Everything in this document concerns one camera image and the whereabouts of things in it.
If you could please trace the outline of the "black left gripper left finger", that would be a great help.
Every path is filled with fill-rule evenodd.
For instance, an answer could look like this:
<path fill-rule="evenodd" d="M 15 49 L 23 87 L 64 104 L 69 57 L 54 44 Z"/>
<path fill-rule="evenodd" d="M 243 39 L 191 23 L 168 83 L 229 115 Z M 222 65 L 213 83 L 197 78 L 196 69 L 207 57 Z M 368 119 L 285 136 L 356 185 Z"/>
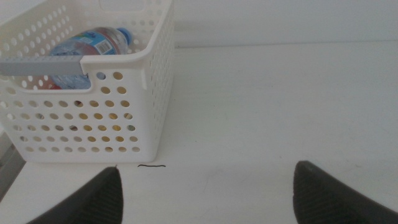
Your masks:
<path fill-rule="evenodd" d="M 107 167 L 65 200 L 30 222 L 121 224 L 123 208 L 123 188 L 119 170 L 117 167 Z"/>

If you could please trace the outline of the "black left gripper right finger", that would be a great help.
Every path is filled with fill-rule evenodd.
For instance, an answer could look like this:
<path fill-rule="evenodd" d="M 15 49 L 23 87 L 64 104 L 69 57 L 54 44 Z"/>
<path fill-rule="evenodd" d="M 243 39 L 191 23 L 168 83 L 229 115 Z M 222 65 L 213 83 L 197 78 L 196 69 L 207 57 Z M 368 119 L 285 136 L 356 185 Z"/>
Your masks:
<path fill-rule="evenodd" d="M 347 186 L 309 161 L 294 170 L 293 209 L 298 223 L 397 224 L 397 212 Z"/>

